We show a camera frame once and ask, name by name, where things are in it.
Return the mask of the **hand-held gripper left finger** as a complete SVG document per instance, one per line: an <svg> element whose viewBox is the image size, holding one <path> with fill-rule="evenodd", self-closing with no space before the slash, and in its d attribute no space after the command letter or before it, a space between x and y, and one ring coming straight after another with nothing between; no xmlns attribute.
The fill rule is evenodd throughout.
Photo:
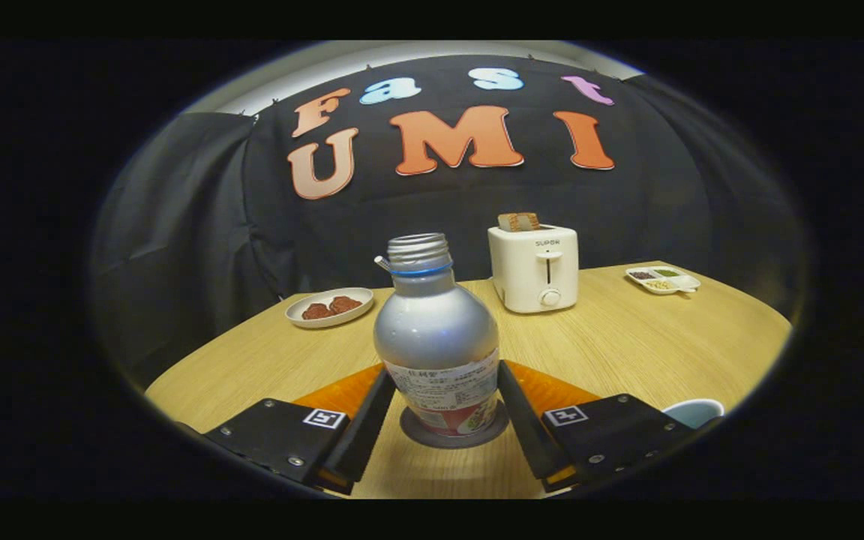
<svg viewBox="0 0 864 540"><path fill-rule="evenodd" d="M203 437L289 482L350 495L369 465L394 393L391 377L377 364L294 402L262 397Z"/></svg>

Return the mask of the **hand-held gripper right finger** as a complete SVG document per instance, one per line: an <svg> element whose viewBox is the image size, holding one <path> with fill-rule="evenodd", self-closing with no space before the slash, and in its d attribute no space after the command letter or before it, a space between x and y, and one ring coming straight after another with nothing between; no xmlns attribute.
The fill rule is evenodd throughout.
<svg viewBox="0 0 864 540"><path fill-rule="evenodd" d="M499 363L498 384L532 475L548 493L612 485L700 433L628 393L598 397L511 360Z"/></svg>

